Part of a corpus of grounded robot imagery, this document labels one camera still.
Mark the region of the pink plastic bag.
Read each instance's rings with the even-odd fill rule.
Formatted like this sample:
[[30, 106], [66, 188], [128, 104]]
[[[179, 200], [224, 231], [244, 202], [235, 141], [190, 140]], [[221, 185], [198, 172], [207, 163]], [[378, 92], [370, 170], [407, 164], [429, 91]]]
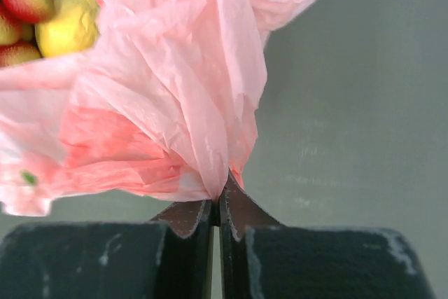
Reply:
[[258, 133], [264, 47], [315, 0], [98, 0], [81, 53], [1, 71], [1, 208], [123, 190], [215, 200]]

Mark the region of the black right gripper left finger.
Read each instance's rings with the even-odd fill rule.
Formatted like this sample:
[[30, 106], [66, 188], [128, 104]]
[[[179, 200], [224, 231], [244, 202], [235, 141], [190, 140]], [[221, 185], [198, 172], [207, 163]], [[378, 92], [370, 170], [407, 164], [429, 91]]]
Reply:
[[208, 298], [212, 203], [144, 222], [25, 223], [1, 241], [2, 298]]

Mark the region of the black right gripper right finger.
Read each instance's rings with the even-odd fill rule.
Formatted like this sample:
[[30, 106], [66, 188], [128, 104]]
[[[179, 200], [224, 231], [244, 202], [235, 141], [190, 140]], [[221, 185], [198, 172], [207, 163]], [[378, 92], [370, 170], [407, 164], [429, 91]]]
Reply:
[[399, 232], [287, 226], [227, 179], [218, 202], [224, 298], [435, 297]]

